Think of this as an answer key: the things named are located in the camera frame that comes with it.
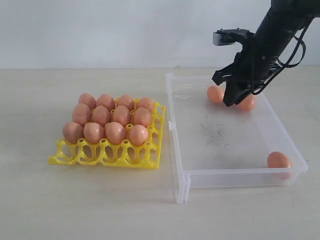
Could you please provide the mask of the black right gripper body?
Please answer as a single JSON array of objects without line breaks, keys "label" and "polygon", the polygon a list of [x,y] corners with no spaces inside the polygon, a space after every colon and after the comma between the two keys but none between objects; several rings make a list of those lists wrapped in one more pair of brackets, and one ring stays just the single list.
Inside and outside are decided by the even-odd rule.
[{"label": "black right gripper body", "polygon": [[282,41],[253,37],[234,59],[235,82],[250,84],[251,94],[257,95],[283,70],[277,60],[284,49]]}]

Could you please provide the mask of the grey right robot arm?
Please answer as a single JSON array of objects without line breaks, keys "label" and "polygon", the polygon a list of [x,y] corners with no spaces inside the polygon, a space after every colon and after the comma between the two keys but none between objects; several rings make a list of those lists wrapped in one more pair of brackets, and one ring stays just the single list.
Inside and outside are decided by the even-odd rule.
[{"label": "grey right robot arm", "polygon": [[215,46],[240,43],[233,63],[217,70],[212,80],[225,83],[223,102],[238,105],[250,94],[260,94],[291,61],[299,47],[306,51],[303,37],[311,22],[320,16],[318,0],[273,0],[256,32],[219,29],[213,33]]}]

